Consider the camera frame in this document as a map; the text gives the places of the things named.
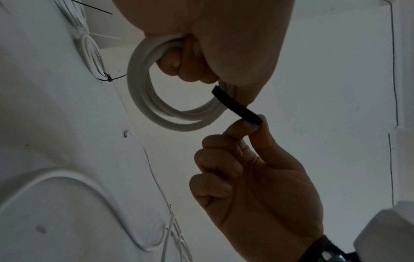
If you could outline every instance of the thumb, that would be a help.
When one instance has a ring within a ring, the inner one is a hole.
[[[263,123],[256,132],[249,135],[249,139],[260,158],[273,168],[305,171],[302,164],[273,139],[265,116],[259,115],[259,117]]]

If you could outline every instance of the black watch band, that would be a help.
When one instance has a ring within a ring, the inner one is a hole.
[[[345,254],[325,235],[316,240],[298,262],[361,262],[358,254]]]

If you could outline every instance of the hand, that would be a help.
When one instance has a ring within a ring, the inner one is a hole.
[[[202,174],[191,178],[191,192],[244,259],[297,262],[322,237],[318,192],[301,163],[276,144],[266,120],[259,129],[239,120],[202,145],[194,156]]]
[[[236,86],[250,104],[276,67],[294,0],[113,0],[147,35],[185,33],[158,65],[184,81]]]

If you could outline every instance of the black wire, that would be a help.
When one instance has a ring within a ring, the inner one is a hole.
[[[392,32],[392,81],[394,85],[394,98],[395,98],[395,117],[397,125],[399,126],[399,117],[398,117],[398,98],[397,98],[397,88],[395,84],[395,33],[394,33],[394,10],[392,3],[389,0],[384,0],[389,4],[391,10],[391,32]]]
[[[106,80],[102,80],[102,79],[99,79],[99,80],[101,80],[101,81],[103,81],[103,82],[112,82],[113,80],[117,80],[117,79],[120,79],[120,78],[122,78],[122,77],[124,77],[124,76],[126,76],[127,74],[125,74],[125,75],[123,75],[123,76],[118,76],[118,77],[116,77],[116,78],[112,78],[110,75],[108,75],[107,73],[104,73],[107,77],[108,77],[108,79],[106,79]]]
[[[391,198],[392,206],[394,206],[394,176],[392,175],[392,146],[391,146],[391,135],[388,134],[388,145],[389,145],[389,172],[391,174]]]
[[[96,10],[99,10],[99,11],[102,11],[102,12],[105,12],[105,13],[107,13],[107,14],[113,15],[112,13],[110,13],[110,12],[108,12],[108,11],[105,11],[105,10],[102,10],[102,9],[99,9],[99,8],[96,8],[96,7],[94,7],[94,6],[90,6],[90,5],[87,5],[87,4],[85,4],[85,3],[75,1],[75,0],[71,0],[71,1],[72,1],[72,2],[75,2],[75,3],[79,3],[79,4],[84,5],[84,6],[87,6],[87,7],[90,7],[90,8],[93,8],[93,9],[96,9]]]

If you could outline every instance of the skin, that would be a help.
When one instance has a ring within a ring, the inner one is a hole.
[[[146,36],[185,33],[160,69],[184,81],[234,85],[236,99],[251,103],[279,58],[294,0],[113,0]]]
[[[202,173],[191,178],[191,192],[244,259],[297,262],[323,236],[318,192],[266,120],[259,129],[239,120],[202,146],[194,156]]]

